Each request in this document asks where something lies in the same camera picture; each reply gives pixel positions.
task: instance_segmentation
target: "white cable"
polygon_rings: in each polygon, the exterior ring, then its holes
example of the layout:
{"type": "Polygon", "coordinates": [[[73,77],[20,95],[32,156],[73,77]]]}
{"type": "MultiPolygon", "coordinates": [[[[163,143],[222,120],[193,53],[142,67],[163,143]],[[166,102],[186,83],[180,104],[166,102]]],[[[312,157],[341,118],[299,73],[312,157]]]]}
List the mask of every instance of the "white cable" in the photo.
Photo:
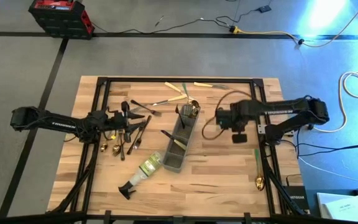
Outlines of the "white cable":
{"type": "Polygon", "coordinates": [[[336,131],[341,130],[342,128],[345,127],[346,123],[347,123],[347,116],[346,116],[346,112],[345,112],[345,108],[343,107],[343,101],[342,101],[342,85],[343,85],[343,89],[346,91],[347,94],[353,96],[354,98],[358,98],[358,95],[355,95],[353,93],[351,93],[346,86],[346,80],[347,78],[354,76],[356,78],[358,78],[358,72],[345,72],[341,75],[341,77],[339,78],[339,107],[341,108],[342,114],[343,114],[343,123],[342,126],[335,129],[335,130],[322,130],[322,129],[318,129],[316,127],[314,127],[315,130],[317,131],[321,131],[324,133],[334,133],[336,131]]]}
{"type": "Polygon", "coordinates": [[[353,180],[353,181],[357,181],[357,182],[358,182],[357,179],[353,179],[353,178],[351,178],[351,177],[346,177],[345,175],[341,175],[341,174],[337,174],[337,173],[334,173],[334,172],[331,172],[331,171],[328,171],[328,170],[324,170],[324,169],[322,169],[322,168],[319,168],[319,167],[316,167],[316,166],[311,165],[310,163],[304,161],[304,160],[303,160],[302,158],[300,158],[300,157],[299,157],[299,159],[300,159],[301,161],[303,161],[306,165],[308,165],[308,166],[310,166],[310,167],[312,167],[312,168],[315,168],[315,169],[318,169],[318,170],[327,172],[327,173],[329,173],[329,174],[334,174],[334,175],[336,175],[336,176],[338,176],[338,177],[343,177],[343,178],[346,178],[346,179],[349,179],[349,180],[353,180]]]}

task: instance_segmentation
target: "black metal frame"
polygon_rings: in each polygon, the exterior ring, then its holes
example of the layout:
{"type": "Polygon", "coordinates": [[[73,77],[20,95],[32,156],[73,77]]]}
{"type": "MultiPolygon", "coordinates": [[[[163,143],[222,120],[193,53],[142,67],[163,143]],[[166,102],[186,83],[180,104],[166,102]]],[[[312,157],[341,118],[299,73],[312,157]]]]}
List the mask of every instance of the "black metal frame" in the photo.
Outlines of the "black metal frame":
{"type": "MultiPolygon", "coordinates": [[[[244,83],[250,85],[251,97],[257,99],[256,87],[260,90],[260,98],[263,102],[266,102],[265,88],[262,79],[243,79],[243,78],[170,78],[170,77],[161,77],[161,78],[150,78],[150,77],[99,77],[96,83],[96,89],[94,93],[94,98],[92,102],[91,111],[95,111],[98,108],[99,96],[101,94],[102,86],[104,85],[104,95],[101,103],[101,109],[106,109],[109,97],[109,91],[112,82],[201,82],[201,83],[244,83]]],[[[257,124],[261,124],[261,118],[258,116],[255,118],[257,124]]],[[[266,124],[270,124],[269,115],[264,115],[264,120],[266,124]]],[[[278,166],[278,159],[275,150],[275,146],[266,146],[264,144],[263,134],[258,134],[260,153],[262,156],[262,167],[265,177],[265,187],[267,194],[267,202],[270,217],[266,218],[252,218],[250,213],[244,213],[243,217],[176,217],[176,216],[130,216],[130,215],[111,215],[111,211],[106,211],[105,215],[87,215],[88,205],[91,197],[91,188],[94,177],[94,170],[96,167],[96,160],[98,157],[99,149],[99,140],[101,135],[98,136],[98,141],[96,144],[93,144],[91,159],[89,164],[86,166],[86,157],[89,151],[89,144],[83,145],[82,155],[80,159],[80,164],[78,166],[78,173],[76,177],[76,184],[67,195],[67,197],[62,201],[62,203],[56,209],[51,212],[47,212],[42,215],[28,215],[22,217],[9,217],[9,218],[0,218],[0,223],[68,223],[68,222],[77,222],[82,221],[86,223],[87,220],[104,220],[104,223],[112,223],[115,220],[149,220],[149,221],[173,221],[174,223],[180,222],[242,222],[242,223],[251,223],[251,222],[276,222],[276,223],[285,223],[293,222],[296,223],[299,220],[303,220],[304,223],[344,223],[341,221],[335,220],[323,220],[320,218],[314,218],[309,216],[294,216],[287,215],[287,209],[280,191],[278,194],[280,211],[281,214],[277,214],[274,208],[273,201],[273,192],[272,186],[270,184],[270,176],[272,175],[271,168],[268,164],[266,157],[265,148],[269,147],[272,158],[273,165],[273,175],[281,183],[280,168],[278,166]],[[79,193],[78,190],[83,185],[83,182],[86,179],[86,188],[84,194],[84,200],[82,208],[80,211],[77,211],[77,203],[79,193]],[[65,212],[67,206],[70,203],[70,211],[65,212]]]]}

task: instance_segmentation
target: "yellow extension cord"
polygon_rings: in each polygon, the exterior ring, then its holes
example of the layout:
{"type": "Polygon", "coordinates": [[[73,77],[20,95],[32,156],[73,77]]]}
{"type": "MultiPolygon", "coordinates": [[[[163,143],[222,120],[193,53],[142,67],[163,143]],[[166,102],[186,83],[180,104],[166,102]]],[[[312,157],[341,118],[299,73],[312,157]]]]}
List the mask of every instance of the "yellow extension cord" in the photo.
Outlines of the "yellow extension cord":
{"type": "Polygon", "coordinates": [[[310,44],[306,44],[304,41],[301,41],[294,37],[293,35],[285,32],[285,31],[267,31],[267,32],[251,32],[251,31],[243,31],[243,30],[240,30],[238,28],[238,26],[234,26],[234,30],[231,30],[231,32],[233,34],[285,34],[289,37],[291,37],[297,44],[303,44],[305,46],[308,46],[308,47],[324,47],[325,45],[328,45],[329,43],[331,43],[332,41],[334,41],[335,39],[337,39],[339,37],[339,35],[342,34],[342,32],[345,31],[345,29],[350,25],[350,23],[358,16],[358,12],[353,16],[353,18],[346,24],[345,27],[343,27],[343,29],[334,37],[332,38],[331,40],[329,40],[328,42],[324,43],[324,44],[321,44],[321,45],[310,45],[310,44]]]}

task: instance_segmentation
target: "wooden handle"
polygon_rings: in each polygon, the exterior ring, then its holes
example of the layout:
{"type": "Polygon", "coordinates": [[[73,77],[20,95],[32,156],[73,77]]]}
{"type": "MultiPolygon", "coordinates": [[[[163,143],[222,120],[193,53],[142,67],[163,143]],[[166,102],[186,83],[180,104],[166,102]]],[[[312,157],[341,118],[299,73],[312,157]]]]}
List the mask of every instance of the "wooden handle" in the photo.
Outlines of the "wooden handle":
{"type": "Polygon", "coordinates": [[[174,90],[178,91],[179,93],[181,93],[181,91],[176,86],[172,85],[171,83],[165,82],[164,84],[170,88],[173,88],[174,90]]]}
{"type": "Polygon", "coordinates": [[[201,87],[212,87],[212,85],[210,85],[210,84],[205,84],[205,83],[196,83],[196,82],[194,82],[194,85],[196,85],[196,86],[201,86],[201,87]]]}
{"type": "Polygon", "coordinates": [[[170,98],[170,99],[168,99],[168,101],[181,100],[181,99],[184,99],[184,98],[187,98],[187,96],[186,95],[180,95],[180,96],[177,96],[177,97],[174,97],[174,98],[170,98]]]}

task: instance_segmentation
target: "gold spoon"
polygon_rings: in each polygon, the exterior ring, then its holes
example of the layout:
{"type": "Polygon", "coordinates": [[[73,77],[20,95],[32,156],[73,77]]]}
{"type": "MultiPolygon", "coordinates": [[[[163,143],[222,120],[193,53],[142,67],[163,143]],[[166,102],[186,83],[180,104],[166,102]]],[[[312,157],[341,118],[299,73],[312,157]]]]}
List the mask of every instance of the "gold spoon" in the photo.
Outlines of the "gold spoon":
{"type": "Polygon", "coordinates": [[[255,179],[255,185],[258,190],[262,191],[265,188],[265,178],[262,176],[262,174],[260,174],[261,171],[259,169],[260,159],[259,159],[259,150],[258,149],[255,149],[255,159],[256,159],[256,169],[258,172],[258,176],[255,179]]]}

